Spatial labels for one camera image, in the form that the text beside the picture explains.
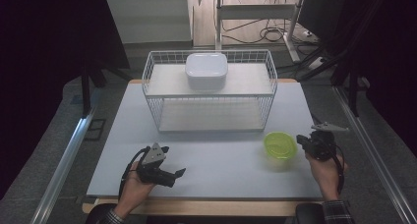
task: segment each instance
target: table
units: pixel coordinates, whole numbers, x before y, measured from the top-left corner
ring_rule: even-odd
[[[270,161],[263,137],[283,131],[307,135],[313,121],[300,84],[279,83],[266,129],[260,133],[158,133],[138,81],[129,83],[89,185],[95,204],[117,202],[120,176],[140,148],[157,141],[169,146],[161,169],[187,168],[173,188],[158,186],[134,213],[147,215],[288,216],[320,190],[298,145],[285,164]],[[89,212],[93,205],[84,204]]]

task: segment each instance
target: gray floor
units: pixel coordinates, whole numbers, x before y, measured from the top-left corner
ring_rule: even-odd
[[[175,44],[170,49],[184,49],[184,45]],[[149,49],[166,49],[167,45],[128,46],[127,53],[131,70],[126,73],[134,78],[141,76],[141,68]],[[283,47],[270,47],[279,72],[293,70],[288,54]],[[302,84],[309,107],[322,121],[350,127],[335,94],[329,85],[331,69]],[[105,144],[119,103],[127,83],[105,72],[108,84],[102,89],[100,104],[94,115],[95,123],[104,120],[101,137],[97,131],[90,131],[79,150],[66,183],[50,214],[48,223],[84,223],[86,215],[82,213],[82,203],[90,201],[85,197],[89,180],[95,169],[100,152]],[[280,74],[281,78],[293,76],[293,72]],[[0,220],[2,223],[30,223],[35,209],[51,179],[53,172],[71,138],[82,114],[81,82],[75,79],[64,87],[64,99],[50,123],[48,130],[39,142],[32,157],[15,180],[5,197],[0,201]],[[388,126],[367,100],[365,91],[358,95],[360,119],[375,141],[381,157],[387,164],[394,179],[405,193],[412,210],[417,208],[417,160],[407,146]],[[353,132],[336,133],[336,141],[343,148],[350,165],[346,174],[342,198],[350,203],[350,210],[357,223],[402,223],[392,202],[364,148]],[[144,223],[145,217],[131,216],[128,223]]]

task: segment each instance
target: metal rail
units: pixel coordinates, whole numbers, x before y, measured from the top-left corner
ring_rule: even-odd
[[[53,174],[30,223],[40,224],[46,223],[48,220],[56,199],[58,198],[65,180],[67,179],[68,173],[73,165],[80,145],[83,142],[87,129],[89,128],[89,123],[95,113],[100,95],[101,89],[95,89],[91,96],[91,110],[86,118],[82,118],[80,120],[77,128],[74,130],[70,142],[68,143],[68,146],[59,161],[58,167],[56,168],[55,173]]]
[[[368,155],[369,160],[371,161],[377,175],[380,177],[380,180],[387,191],[389,198],[391,199],[396,211],[398,212],[403,223],[416,224],[417,219],[413,211],[410,208],[407,198],[402,192],[400,186],[395,181],[387,166],[385,165],[383,159],[378,153],[374,143],[366,132],[365,127],[362,125],[361,120],[352,113],[347,105],[347,96],[344,93],[343,89],[340,86],[334,86],[333,90],[336,94],[336,97],[343,108],[344,113],[346,114],[350,125],[352,126],[353,131],[356,136],[358,136],[359,141],[361,142],[363,148]]]

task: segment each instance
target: white shelf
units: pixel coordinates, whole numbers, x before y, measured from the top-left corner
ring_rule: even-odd
[[[256,98],[166,100],[159,130],[253,131],[264,128]]]
[[[265,63],[229,63],[225,86],[218,91],[192,90],[185,64],[155,64],[147,97],[181,95],[273,95]]]

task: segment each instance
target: white tabletop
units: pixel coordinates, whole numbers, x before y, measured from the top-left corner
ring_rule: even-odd
[[[271,161],[263,138],[269,132],[307,136],[313,120],[300,84],[278,84],[267,126],[256,133],[159,133],[141,84],[129,84],[92,176],[88,196],[117,196],[132,157],[147,145],[169,146],[160,168],[187,168],[173,188],[150,196],[207,199],[303,199],[321,197],[304,151],[285,163]]]

